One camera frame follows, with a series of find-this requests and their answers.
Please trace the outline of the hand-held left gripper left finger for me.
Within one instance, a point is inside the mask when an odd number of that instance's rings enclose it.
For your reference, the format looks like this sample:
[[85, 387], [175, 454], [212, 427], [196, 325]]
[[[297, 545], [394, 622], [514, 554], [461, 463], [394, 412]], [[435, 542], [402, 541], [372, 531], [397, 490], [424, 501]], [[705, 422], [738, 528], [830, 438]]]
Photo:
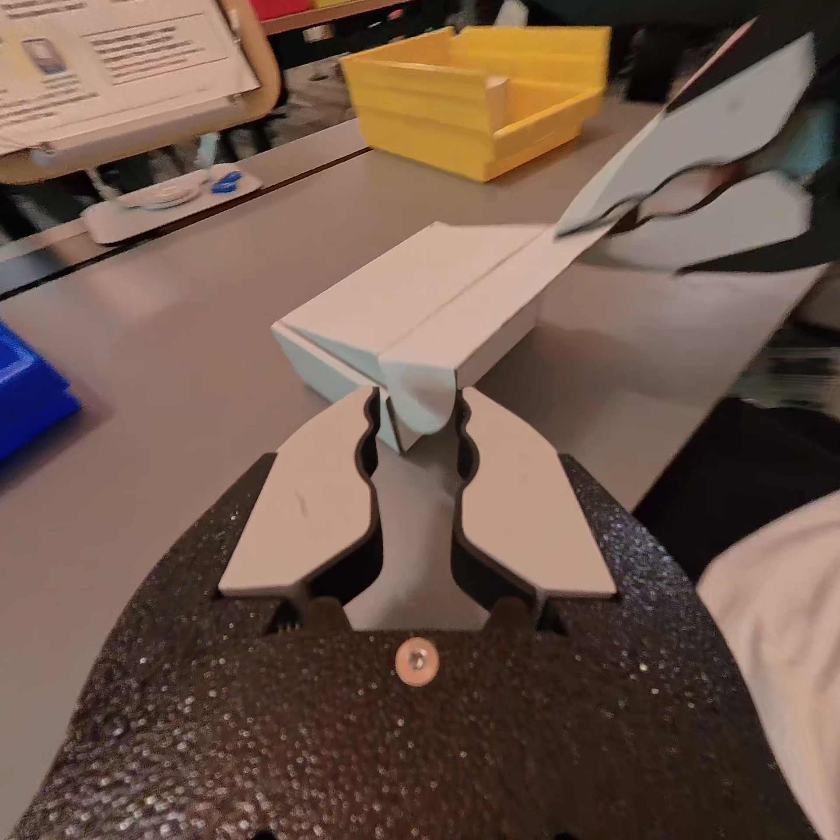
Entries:
[[227, 597], [351, 602], [383, 567], [381, 398], [358, 387], [278, 447], [218, 583]]

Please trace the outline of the white stand base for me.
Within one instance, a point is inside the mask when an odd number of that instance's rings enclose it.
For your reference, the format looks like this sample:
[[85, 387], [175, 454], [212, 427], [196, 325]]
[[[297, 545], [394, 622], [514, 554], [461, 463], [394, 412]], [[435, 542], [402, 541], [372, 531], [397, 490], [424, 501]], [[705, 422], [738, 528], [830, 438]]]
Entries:
[[[237, 191], [211, 194], [211, 184], [230, 171], [243, 173]], [[263, 182], [257, 176], [237, 164], [215, 164], [210, 169], [179, 175], [92, 205], [80, 219], [97, 245], [116, 245], [226, 207], [234, 200], [252, 196], [262, 187]]]

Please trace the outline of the white cardboard mailer box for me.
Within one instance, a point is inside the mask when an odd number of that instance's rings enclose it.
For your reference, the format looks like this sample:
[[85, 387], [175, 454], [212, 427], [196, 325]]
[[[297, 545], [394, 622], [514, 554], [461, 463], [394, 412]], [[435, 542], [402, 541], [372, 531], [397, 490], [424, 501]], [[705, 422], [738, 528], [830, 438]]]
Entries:
[[336, 403], [379, 388], [380, 440], [404, 454], [448, 422], [536, 326], [548, 287], [604, 235], [542, 225], [431, 224], [277, 320], [300, 378]]

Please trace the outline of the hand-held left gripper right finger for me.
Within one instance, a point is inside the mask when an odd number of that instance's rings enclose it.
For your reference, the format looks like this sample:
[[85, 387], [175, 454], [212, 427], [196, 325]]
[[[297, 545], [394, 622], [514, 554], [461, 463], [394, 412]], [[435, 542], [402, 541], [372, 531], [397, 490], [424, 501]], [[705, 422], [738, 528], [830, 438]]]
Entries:
[[482, 607], [518, 598], [612, 599], [617, 586], [561, 457], [537, 430], [467, 387], [456, 401], [451, 574]]

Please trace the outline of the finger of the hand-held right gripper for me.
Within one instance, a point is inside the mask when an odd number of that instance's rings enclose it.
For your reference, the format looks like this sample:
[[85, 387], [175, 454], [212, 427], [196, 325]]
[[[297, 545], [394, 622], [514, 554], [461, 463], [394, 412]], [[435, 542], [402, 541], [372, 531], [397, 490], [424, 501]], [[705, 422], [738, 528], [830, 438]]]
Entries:
[[638, 205], [674, 176], [760, 150], [782, 131], [815, 66], [814, 36], [806, 33], [675, 110], [662, 111], [581, 189], [555, 234], [604, 224], [617, 208]]
[[657, 214], [603, 237], [581, 260], [593, 266], [677, 272], [803, 235], [812, 195], [780, 172], [735, 182], [684, 213]]

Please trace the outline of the yellow plastic bin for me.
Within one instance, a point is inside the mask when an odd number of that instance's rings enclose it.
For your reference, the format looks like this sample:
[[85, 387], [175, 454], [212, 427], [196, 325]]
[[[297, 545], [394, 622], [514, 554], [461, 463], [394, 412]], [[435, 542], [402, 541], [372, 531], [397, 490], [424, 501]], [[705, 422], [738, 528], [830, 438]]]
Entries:
[[487, 183], [575, 140], [602, 105], [609, 27], [466, 27], [341, 59], [364, 142]]

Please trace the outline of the blue plastic bin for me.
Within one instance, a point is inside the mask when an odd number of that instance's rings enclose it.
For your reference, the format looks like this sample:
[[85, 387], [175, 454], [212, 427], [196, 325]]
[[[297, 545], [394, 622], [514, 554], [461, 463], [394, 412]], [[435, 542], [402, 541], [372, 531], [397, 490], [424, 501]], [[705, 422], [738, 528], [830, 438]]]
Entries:
[[67, 379], [1, 324], [1, 460], [79, 412]]

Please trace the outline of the printed instruction sheet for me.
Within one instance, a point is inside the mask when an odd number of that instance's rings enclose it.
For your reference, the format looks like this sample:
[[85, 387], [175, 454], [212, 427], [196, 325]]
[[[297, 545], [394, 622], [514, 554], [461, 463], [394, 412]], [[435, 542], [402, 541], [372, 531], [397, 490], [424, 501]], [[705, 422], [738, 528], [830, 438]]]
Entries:
[[2, 1], [2, 155], [259, 89], [219, 2]]

